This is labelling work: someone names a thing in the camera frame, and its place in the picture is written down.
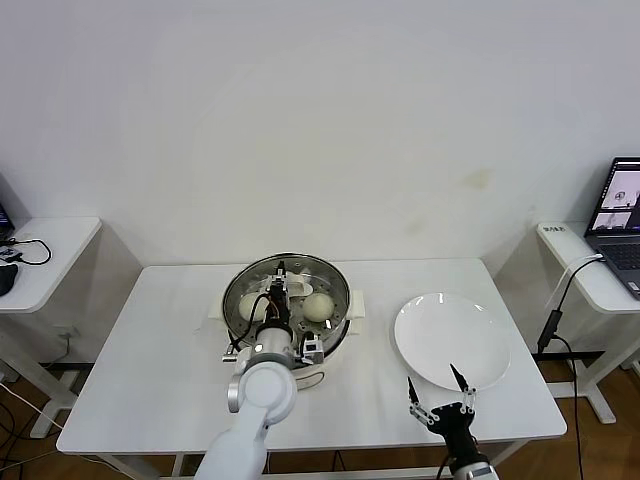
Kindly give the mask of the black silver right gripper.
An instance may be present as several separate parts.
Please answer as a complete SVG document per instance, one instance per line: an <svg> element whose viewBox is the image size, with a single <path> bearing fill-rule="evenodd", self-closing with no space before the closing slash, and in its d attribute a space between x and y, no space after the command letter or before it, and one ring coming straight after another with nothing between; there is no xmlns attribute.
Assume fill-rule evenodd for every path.
<svg viewBox="0 0 640 480"><path fill-rule="evenodd" d="M462 403L436 407L429 412L422 407L413 382L407 377L409 413L422 425L432 425L429 430L444 438L449 457L454 463L487 462L488 458L478 450L470 432L475 418L476 389L469 386L453 364L449 366L462 392Z"/></svg>

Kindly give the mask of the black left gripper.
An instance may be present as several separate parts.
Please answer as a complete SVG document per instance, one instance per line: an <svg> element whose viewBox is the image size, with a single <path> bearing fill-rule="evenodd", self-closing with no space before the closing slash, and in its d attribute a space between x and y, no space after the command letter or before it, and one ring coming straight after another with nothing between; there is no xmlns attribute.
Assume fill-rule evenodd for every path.
<svg viewBox="0 0 640 480"><path fill-rule="evenodd" d="M269 306L266 310L266 323L288 327L290 323L290 310L288 306L289 277L285 261L278 263L278 273L271 276L269 289Z"/></svg>

